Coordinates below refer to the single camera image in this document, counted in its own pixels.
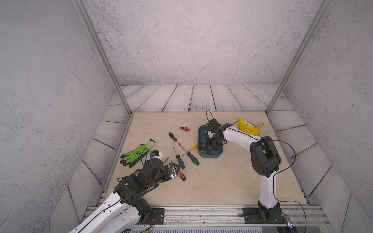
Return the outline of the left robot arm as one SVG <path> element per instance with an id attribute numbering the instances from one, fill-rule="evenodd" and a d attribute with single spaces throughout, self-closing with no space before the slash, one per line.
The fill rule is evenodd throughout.
<path id="1" fill-rule="evenodd" d="M 151 158 L 143 168 L 122 177 L 114 191 L 90 216 L 71 230 L 72 233 L 121 233 L 139 222 L 146 222 L 151 206 L 143 198 L 163 182 L 178 176 L 180 166 L 164 165 Z"/>

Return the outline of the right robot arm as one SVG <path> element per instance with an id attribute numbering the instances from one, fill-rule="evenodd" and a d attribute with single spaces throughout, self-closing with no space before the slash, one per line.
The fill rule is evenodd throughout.
<path id="1" fill-rule="evenodd" d="M 223 146 L 229 141 L 250 152 L 252 167 L 259 175 L 258 207 L 243 210 L 245 223 L 287 223 L 291 226 L 276 196 L 275 175 L 280 169 L 281 158 L 274 140 L 269 136 L 259 137 L 241 131 L 230 123 L 221 125 L 214 118 L 198 129 L 197 147 L 199 155 L 203 158 L 219 158 L 223 153 Z"/>

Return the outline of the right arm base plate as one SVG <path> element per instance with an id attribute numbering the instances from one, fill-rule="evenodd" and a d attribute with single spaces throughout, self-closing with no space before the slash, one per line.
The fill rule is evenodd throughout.
<path id="1" fill-rule="evenodd" d="M 287 224 L 288 221 L 284 215 L 276 214 L 270 218 L 262 218 L 259 214 L 259 208 L 243 208 L 243 217 L 245 224 Z"/>

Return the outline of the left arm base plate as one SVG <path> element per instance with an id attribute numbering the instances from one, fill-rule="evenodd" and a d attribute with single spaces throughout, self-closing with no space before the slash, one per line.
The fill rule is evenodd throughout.
<path id="1" fill-rule="evenodd" d="M 143 225 L 163 225 L 165 217 L 164 208 L 151 208 L 140 215 L 138 224 Z"/>

